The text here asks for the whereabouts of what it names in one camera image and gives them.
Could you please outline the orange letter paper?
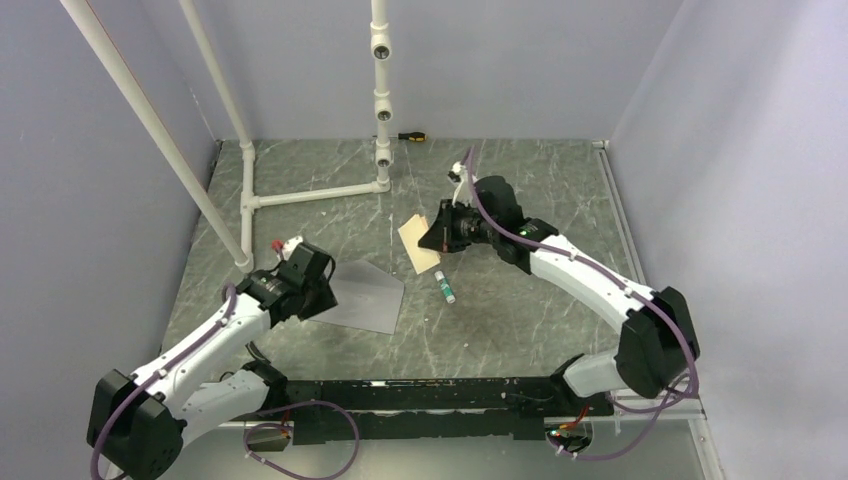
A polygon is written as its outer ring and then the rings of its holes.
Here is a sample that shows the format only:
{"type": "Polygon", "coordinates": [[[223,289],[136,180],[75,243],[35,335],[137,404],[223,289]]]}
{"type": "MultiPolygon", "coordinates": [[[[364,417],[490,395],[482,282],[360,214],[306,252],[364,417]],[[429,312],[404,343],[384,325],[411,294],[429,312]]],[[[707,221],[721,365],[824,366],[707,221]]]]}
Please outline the orange letter paper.
{"type": "Polygon", "coordinates": [[[398,229],[401,242],[416,274],[422,274],[440,263],[437,251],[425,249],[418,245],[428,230],[426,218],[420,214],[412,215],[398,229]]]}

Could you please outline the green white glue stick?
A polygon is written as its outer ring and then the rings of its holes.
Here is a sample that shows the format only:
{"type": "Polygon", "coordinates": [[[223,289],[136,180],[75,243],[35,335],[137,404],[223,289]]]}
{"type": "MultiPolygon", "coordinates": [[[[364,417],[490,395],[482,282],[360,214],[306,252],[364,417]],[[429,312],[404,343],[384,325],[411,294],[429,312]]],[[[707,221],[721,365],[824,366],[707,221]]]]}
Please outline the green white glue stick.
{"type": "Polygon", "coordinates": [[[438,270],[434,273],[434,277],[445,301],[448,304],[453,304],[456,301],[456,296],[445,274],[441,270],[438,270]]]}

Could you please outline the grey envelope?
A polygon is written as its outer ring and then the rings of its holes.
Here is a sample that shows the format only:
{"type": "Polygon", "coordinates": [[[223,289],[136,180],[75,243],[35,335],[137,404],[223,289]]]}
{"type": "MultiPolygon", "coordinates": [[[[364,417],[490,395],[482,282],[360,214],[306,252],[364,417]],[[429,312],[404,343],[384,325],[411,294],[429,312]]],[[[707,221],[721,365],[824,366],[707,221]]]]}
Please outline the grey envelope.
{"type": "Polygon", "coordinates": [[[330,280],[337,305],[311,321],[393,335],[405,285],[365,261],[340,263],[330,280]]]}

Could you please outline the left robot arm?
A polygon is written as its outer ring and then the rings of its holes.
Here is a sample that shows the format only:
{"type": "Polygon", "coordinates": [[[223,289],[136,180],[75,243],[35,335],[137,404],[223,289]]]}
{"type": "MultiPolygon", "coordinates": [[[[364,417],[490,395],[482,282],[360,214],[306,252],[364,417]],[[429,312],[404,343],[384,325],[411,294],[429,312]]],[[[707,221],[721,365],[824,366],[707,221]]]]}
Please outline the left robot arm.
{"type": "Polygon", "coordinates": [[[254,360],[223,381],[208,377],[279,323],[337,306],[330,285],[336,268],[328,252],[295,237],[280,245],[277,264],[227,284],[221,306],[175,346],[128,374],[107,372],[95,386],[86,431],[90,477],[102,478],[107,460],[120,479],[157,479],[219,424],[252,412],[279,417],[287,379],[268,363],[254,360]]]}

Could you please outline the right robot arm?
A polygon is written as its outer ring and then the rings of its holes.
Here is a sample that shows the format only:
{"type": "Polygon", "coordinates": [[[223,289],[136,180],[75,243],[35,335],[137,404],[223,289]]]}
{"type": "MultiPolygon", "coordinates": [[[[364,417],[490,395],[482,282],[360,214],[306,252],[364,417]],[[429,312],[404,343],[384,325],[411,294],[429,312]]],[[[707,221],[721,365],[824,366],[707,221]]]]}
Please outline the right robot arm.
{"type": "Polygon", "coordinates": [[[453,254],[489,245],[503,262],[586,305],[618,336],[616,347],[579,355],[553,374],[550,392],[557,411],[574,415],[590,396],[622,389],[655,398],[683,374],[690,376],[684,395],[696,393],[700,346],[681,292],[653,289],[591,258],[549,223],[526,216],[501,176],[476,180],[452,173],[449,178],[454,193],[441,200],[434,222],[417,242],[420,248],[453,254]]]}

